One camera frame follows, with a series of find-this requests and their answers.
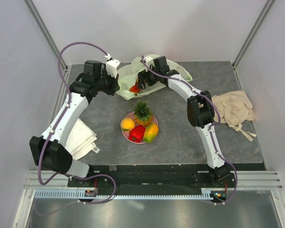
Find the fake red orange mango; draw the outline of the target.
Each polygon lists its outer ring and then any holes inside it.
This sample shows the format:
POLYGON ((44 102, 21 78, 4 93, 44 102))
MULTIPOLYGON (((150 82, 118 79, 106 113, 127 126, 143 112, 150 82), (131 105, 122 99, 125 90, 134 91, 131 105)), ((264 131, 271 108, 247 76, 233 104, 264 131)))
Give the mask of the fake red orange mango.
POLYGON ((129 89, 130 92, 132 93, 139 93, 140 92, 140 88, 138 87, 138 83, 135 83, 135 85, 133 85, 130 89, 129 89))

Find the green avocado print plastic bag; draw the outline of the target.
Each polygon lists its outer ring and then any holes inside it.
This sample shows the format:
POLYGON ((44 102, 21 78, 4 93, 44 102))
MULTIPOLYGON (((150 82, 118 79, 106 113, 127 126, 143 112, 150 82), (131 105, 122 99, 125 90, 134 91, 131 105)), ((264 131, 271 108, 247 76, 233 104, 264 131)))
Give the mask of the green avocado print plastic bag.
MULTIPOLYGON (((164 75, 165 72, 162 71, 161 73, 160 70, 155 69, 153 60, 147 61, 147 65, 151 70, 164 75)), ((183 80, 187 82, 193 80, 191 74, 183 66, 169 59, 166 59, 166 63, 170 71, 177 71, 183 80)), ((158 77, 147 70, 142 63, 141 57, 137 57, 130 64, 122 66, 118 69, 118 74, 118 85, 120 89, 116 94, 125 100, 147 96, 166 87, 166 85, 163 84, 166 79, 158 77)))

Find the fake pineapple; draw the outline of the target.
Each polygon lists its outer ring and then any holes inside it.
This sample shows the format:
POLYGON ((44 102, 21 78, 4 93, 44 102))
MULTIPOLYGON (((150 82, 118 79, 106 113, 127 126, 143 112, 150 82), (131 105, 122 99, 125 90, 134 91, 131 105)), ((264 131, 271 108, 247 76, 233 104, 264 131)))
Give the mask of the fake pineapple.
POLYGON ((153 113, 145 101, 138 100, 134 107, 134 121, 141 126, 148 126, 153 119, 153 113))

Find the fake yellow pear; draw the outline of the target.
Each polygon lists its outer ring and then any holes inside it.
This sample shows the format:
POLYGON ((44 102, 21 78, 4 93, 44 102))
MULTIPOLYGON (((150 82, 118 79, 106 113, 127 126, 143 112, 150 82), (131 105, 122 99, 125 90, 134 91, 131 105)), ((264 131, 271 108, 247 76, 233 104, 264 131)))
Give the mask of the fake yellow pear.
POLYGON ((129 132, 135 127, 135 121, 130 117, 126 117, 121 121, 120 127, 122 131, 129 132))

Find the fake red bell pepper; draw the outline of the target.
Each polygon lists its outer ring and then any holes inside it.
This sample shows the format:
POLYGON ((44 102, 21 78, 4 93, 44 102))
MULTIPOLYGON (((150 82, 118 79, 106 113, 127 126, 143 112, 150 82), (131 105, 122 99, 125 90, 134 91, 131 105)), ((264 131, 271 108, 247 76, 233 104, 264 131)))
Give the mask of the fake red bell pepper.
POLYGON ((143 139, 144 132, 145 127, 138 125, 130 131, 128 139, 134 143, 140 143, 143 139))

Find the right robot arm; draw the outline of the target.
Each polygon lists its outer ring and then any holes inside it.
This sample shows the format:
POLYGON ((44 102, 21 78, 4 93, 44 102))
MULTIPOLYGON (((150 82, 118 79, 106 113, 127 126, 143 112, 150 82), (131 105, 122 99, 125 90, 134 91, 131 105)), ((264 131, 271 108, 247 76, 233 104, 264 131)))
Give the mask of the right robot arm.
POLYGON ((209 169, 208 181, 213 187, 219 187, 225 181, 237 184, 237 174, 231 174, 227 165, 236 171, 232 163, 228 162, 220 149, 215 133, 214 117, 219 115, 217 107, 211 100, 209 91, 201 91, 190 85, 175 69, 170 69, 166 57, 152 58, 141 56, 141 63, 145 69, 138 73, 138 87, 145 89, 157 82, 174 90, 187 102, 187 119, 198 131, 207 157, 209 169))

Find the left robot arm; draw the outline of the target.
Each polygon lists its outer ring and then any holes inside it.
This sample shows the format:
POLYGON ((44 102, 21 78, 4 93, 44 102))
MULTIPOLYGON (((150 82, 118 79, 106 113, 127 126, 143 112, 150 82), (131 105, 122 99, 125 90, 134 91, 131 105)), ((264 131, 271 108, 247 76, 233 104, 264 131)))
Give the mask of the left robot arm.
POLYGON ((29 141, 34 163, 38 169, 76 176, 85 187, 93 185, 92 166, 77 161, 65 148, 68 137, 81 113, 98 92, 114 95, 119 90, 117 68, 120 61, 110 59, 106 63, 88 60, 83 73, 68 86, 70 94, 50 126, 40 137, 29 141))

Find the pink plate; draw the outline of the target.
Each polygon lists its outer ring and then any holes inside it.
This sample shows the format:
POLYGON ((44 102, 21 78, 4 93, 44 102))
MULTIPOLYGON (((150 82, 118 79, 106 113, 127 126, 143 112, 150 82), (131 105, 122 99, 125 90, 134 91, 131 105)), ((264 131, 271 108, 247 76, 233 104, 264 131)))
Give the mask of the pink plate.
POLYGON ((147 125, 138 123, 134 112, 129 113, 120 123, 123 136, 135 144, 151 143, 159 133, 159 124, 155 116, 147 125))

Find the white folded towel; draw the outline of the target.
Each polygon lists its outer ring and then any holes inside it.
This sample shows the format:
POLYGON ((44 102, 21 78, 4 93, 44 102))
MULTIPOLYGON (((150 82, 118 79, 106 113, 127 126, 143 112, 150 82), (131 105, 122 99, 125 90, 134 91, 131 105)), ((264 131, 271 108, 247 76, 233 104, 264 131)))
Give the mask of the white folded towel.
POLYGON ((66 150, 75 160, 79 160, 90 151, 99 153, 96 140, 96 133, 78 118, 67 139, 66 150))

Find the beige crumpled cloth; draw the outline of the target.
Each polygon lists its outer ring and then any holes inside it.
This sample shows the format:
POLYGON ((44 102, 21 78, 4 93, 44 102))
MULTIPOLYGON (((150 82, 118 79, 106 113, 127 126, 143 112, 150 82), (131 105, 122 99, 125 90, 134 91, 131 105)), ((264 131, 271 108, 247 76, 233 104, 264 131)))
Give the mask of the beige crumpled cloth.
POLYGON ((244 121, 255 121, 253 105, 242 90, 228 92, 212 97, 213 104, 217 107, 219 115, 214 117, 216 122, 227 124, 236 132, 243 134, 249 141, 257 136, 255 133, 242 129, 244 121))

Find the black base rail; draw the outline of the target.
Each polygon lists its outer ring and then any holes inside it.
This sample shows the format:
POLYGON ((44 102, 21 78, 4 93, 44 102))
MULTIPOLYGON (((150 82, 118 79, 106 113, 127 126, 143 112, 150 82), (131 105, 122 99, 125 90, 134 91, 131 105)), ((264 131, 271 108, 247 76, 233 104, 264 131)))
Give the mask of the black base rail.
POLYGON ((233 188, 236 177, 231 171, 226 164, 214 169, 206 164, 90 165, 84 178, 99 174, 108 175, 113 178, 118 190, 123 186, 151 184, 188 186, 195 189, 233 188))

